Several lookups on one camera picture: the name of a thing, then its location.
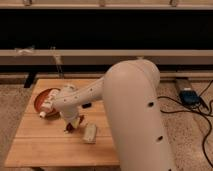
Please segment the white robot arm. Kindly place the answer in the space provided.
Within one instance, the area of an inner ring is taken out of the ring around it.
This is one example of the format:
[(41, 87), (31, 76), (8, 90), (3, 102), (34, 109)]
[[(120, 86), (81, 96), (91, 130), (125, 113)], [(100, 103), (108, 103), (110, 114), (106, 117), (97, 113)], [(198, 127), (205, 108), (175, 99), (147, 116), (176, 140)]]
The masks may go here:
[(59, 93), (54, 108), (70, 122), (78, 106), (101, 100), (121, 171), (177, 171), (157, 100), (159, 82), (151, 61), (122, 61), (97, 81)]

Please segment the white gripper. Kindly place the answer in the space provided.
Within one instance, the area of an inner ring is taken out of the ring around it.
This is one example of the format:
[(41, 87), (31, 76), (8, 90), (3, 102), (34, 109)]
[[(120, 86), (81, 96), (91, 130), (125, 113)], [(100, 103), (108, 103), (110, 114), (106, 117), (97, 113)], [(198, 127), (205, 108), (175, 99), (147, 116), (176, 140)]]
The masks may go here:
[(63, 110), (61, 116), (66, 124), (70, 124), (74, 129), (76, 129), (84, 120), (84, 116), (79, 114), (77, 107)]

